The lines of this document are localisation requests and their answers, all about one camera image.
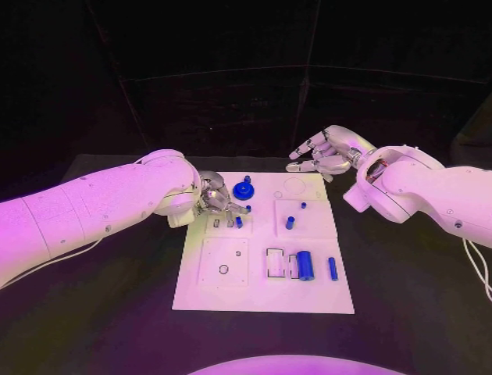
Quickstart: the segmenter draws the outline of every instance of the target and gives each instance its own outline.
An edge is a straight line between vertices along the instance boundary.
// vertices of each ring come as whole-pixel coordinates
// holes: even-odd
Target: white board
[[[198,217],[189,225],[173,309],[354,314],[322,176],[318,173],[221,174],[230,190],[246,175],[251,176],[254,197],[244,202],[234,201],[251,205],[253,211],[243,216],[243,228],[228,227],[227,216],[215,214]],[[293,230],[285,226],[289,216],[296,218]],[[283,252],[283,273],[277,249]],[[312,255],[312,281],[296,278],[290,255],[303,250]],[[338,281],[331,279],[331,257],[337,259]],[[269,277],[269,269],[277,277]]]

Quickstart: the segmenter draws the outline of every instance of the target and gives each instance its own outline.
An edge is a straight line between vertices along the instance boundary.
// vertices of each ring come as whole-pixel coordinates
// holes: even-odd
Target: black table
[[[132,163],[81,155],[64,180]],[[287,159],[189,158],[201,170],[283,171]],[[459,238],[326,185],[355,315],[173,311],[186,228],[152,216],[0,291],[0,374],[185,374],[257,355],[328,355],[404,373],[492,373],[492,305]],[[485,249],[492,272],[492,251]]]

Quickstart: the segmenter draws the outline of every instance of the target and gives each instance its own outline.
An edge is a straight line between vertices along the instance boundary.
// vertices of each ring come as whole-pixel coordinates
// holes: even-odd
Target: blue object
[[[339,280],[339,277],[338,277],[338,269],[337,269],[337,260],[334,259],[334,257],[331,257],[328,259],[328,264],[331,265],[331,276],[332,276],[332,281],[338,281]]]
[[[285,225],[287,229],[293,229],[293,226],[295,226],[295,217],[293,216],[289,216],[289,219],[287,219],[287,225]]]
[[[246,176],[244,182],[238,182],[234,185],[233,193],[241,201],[247,201],[254,196],[254,186],[251,185],[250,176]]]
[[[311,261],[311,252],[299,252],[296,254],[296,260],[299,262],[299,278],[302,281],[315,280],[313,273],[313,262]]]

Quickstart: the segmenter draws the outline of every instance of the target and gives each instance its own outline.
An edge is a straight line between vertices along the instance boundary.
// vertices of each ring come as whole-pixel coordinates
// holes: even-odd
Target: white cable
[[[488,268],[488,263],[485,261],[485,256],[482,255],[482,253],[479,252],[479,249],[476,248],[475,243],[472,241],[469,241],[471,246],[474,247],[474,249],[476,251],[476,254],[479,255],[479,258],[482,260],[482,264],[485,266],[485,275],[482,276],[482,273],[479,272],[479,267],[476,266],[475,259],[474,259],[472,255],[471,255],[471,251],[469,251],[469,247],[468,247],[468,241],[469,241],[468,239],[463,239],[465,251],[468,252],[469,260],[474,263],[474,267],[475,267],[476,273],[479,275],[479,279],[485,283],[485,294],[488,295],[488,298],[489,298],[489,300],[492,302],[492,296],[491,296],[492,287],[489,286],[489,268]]]
[[[103,238],[85,249],[83,250],[81,252],[77,252],[75,254],[71,254],[68,256],[65,256],[64,258],[58,258],[47,263],[44,263],[39,267],[34,268],[29,272],[26,272],[25,275],[19,276],[16,279],[12,279],[2,287],[0,287],[0,290],[3,290],[9,285],[15,284],[19,280],[22,280],[28,275],[31,275],[35,271],[39,271],[44,267],[47,267],[48,265],[54,264],[54,263],[58,263],[61,262],[62,260],[67,260],[70,258],[72,258],[74,256],[78,256],[81,254],[84,254],[88,250],[91,250],[98,244],[100,242],[103,241]]]

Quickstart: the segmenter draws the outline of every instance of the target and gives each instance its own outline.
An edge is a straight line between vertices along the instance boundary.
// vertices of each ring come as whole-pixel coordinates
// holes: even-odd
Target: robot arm
[[[247,214],[230,201],[221,175],[202,173],[181,152],[160,150],[140,163],[0,203],[0,288],[26,270],[153,213],[168,216],[171,227],[192,223],[207,210]]]
[[[345,127],[331,126],[290,154],[313,148],[313,161],[287,165],[290,172],[326,175],[358,169],[345,200],[358,212],[371,206],[396,223],[427,213],[453,235],[492,248],[492,171],[443,164],[417,148],[377,149]]]

